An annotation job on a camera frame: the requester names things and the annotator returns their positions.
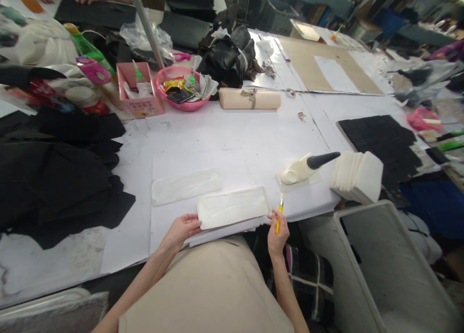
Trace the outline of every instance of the green bottle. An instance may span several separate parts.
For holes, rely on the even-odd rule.
[[[102,52],[94,45],[92,45],[88,40],[86,40],[74,24],[63,24],[63,26],[66,30],[68,30],[68,32],[76,41],[77,48],[79,49],[79,53],[81,55],[85,55],[88,58],[97,60],[98,63],[102,65],[103,68],[105,68],[111,77],[116,75],[114,68],[110,65]]]

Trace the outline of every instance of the metal pole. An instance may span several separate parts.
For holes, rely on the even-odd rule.
[[[146,37],[148,38],[148,42],[150,43],[150,47],[153,50],[153,54],[155,54],[156,62],[158,63],[159,69],[162,70],[164,68],[163,59],[161,58],[160,50],[158,49],[158,42],[156,40],[155,35],[151,29],[151,25],[146,17],[144,6],[142,5],[142,0],[132,0],[134,2],[135,9],[137,10],[137,14],[139,15],[140,21],[142,22],[142,26],[144,27]]]

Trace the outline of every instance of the white paper template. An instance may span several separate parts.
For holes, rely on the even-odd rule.
[[[263,216],[269,212],[264,187],[204,198],[197,202],[201,229],[211,229]]]
[[[335,60],[315,56],[314,60],[319,65],[322,74],[324,75],[327,82],[335,91],[357,93],[360,91],[353,84],[347,73]]]
[[[219,170],[207,169],[154,180],[151,198],[153,206],[160,206],[221,189],[222,179]]]

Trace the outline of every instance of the pink bottle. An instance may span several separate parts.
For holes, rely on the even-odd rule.
[[[120,111],[128,112],[127,107],[119,99],[117,84],[105,68],[97,60],[85,56],[76,59],[77,67],[102,92],[103,95]]]

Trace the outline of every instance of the label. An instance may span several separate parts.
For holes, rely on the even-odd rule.
[[[43,79],[33,79],[24,91],[38,99],[41,104],[56,108],[64,114],[71,114],[76,110],[76,106],[71,101],[59,95]]]
[[[115,70],[113,69],[113,67],[110,65],[110,63],[108,62],[107,59],[103,59],[100,61],[100,64],[103,66],[103,68],[110,74],[110,76],[112,77],[114,74],[115,74]]]
[[[80,56],[76,59],[76,64],[93,84],[106,84],[111,81],[110,74],[97,60]]]
[[[109,107],[101,99],[98,99],[93,106],[82,107],[82,109],[89,114],[97,114],[99,116],[110,113]]]

